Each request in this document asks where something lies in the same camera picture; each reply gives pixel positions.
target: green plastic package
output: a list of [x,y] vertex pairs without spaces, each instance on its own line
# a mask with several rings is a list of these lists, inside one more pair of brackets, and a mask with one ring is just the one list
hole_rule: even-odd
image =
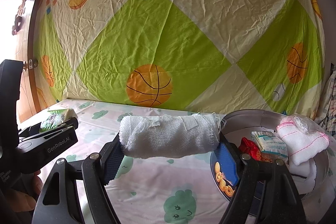
[[49,117],[45,121],[41,122],[39,132],[45,132],[47,130],[56,128],[72,117],[78,118],[72,108],[48,110],[48,112],[50,113]]

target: white towel roll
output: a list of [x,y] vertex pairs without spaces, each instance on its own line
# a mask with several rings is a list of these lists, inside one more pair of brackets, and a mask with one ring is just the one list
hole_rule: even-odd
[[181,158],[213,151],[219,143],[214,114],[125,116],[119,139],[126,156]]

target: red plastic wrapper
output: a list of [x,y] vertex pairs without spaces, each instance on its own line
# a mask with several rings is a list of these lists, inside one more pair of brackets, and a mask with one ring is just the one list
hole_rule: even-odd
[[247,138],[242,138],[238,147],[241,153],[249,154],[255,160],[262,160],[259,147]]

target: tissue packet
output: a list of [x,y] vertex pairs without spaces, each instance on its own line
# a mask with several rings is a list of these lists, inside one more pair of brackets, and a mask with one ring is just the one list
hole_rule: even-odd
[[58,127],[63,122],[69,120],[72,117],[77,117],[75,111],[72,108],[48,110],[49,117],[41,122],[39,132],[45,132],[52,128]]
[[288,152],[285,143],[269,131],[252,131],[252,141],[260,149],[261,156],[268,161],[281,159],[288,161]]

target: clear plastic bag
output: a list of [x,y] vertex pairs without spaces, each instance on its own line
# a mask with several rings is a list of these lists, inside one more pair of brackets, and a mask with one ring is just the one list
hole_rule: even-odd
[[312,119],[301,114],[294,113],[293,115],[284,118],[281,123],[283,122],[294,122],[297,128],[305,134],[312,134],[317,132],[325,133],[325,130]]

